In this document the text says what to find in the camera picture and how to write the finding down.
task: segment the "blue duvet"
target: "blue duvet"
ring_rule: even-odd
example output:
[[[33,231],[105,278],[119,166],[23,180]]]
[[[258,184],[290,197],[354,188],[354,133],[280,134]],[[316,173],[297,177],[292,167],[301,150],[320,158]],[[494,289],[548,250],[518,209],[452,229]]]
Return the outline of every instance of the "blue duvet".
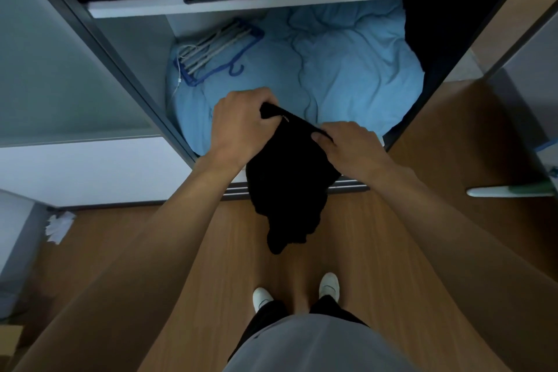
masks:
[[[196,87],[183,81],[175,91],[177,47],[171,51],[167,107],[199,155],[209,150],[213,106],[229,91],[266,86],[282,108],[314,125],[355,121],[379,136],[421,94],[424,73],[405,42],[401,0],[278,8],[255,24],[266,35],[237,62],[235,70],[244,65],[237,77],[222,71]],[[245,45],[228,47],[196,76],[227,63]]]

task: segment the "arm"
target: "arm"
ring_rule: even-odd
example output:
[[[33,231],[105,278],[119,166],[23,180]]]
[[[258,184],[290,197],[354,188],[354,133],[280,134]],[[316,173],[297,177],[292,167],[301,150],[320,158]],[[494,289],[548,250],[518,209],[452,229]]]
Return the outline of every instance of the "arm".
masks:
[[[213,112],[212,144],[122,255],[46,328],[17,372],[135,372],[169,318],[228,184],[281,117],[262,120],[268,88],[232,92]]]
[[[461,311],[514,370],[558,370],[558,284],[395,164],[374,133],[331,122],[312,137],[337,170],[378,192]]]

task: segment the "foot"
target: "foot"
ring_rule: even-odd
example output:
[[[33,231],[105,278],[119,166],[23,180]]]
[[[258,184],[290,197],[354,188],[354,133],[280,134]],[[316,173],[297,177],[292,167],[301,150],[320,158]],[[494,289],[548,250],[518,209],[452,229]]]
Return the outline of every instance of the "foot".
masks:
[[[269,303],[271,300],[273,300],[273,297],[271,297],[271,294],[269,294],[269,292],[265,288],[256,288],[254,290],[254,293],[252,294],[252,302],[254,303],[255,312],[258,313],[258,310],[260,310],[263,305]]]
[[[318,295],[320,298],[331,296],[333,300],[339,302],[339,280],[333,272],[326,273],[321,279]]]

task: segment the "cardboard box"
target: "cardboard box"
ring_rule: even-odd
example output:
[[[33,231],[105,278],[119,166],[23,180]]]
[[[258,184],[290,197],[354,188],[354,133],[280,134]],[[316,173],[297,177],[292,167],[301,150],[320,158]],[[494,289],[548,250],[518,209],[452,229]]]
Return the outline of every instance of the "cardboard box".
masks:
[[[17,343],[23,331],[19,325],[0,325],[0,372],[3,372],[16,352]]]

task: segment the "gray shirt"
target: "gray shirt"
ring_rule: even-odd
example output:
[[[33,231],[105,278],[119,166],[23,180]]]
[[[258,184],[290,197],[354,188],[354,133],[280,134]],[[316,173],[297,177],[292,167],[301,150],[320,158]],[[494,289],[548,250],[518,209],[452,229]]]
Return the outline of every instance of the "gray shirt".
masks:
[[[365,370],[416,372],[370,328],[322,314],[301,314],[254,334],[223,372]]]

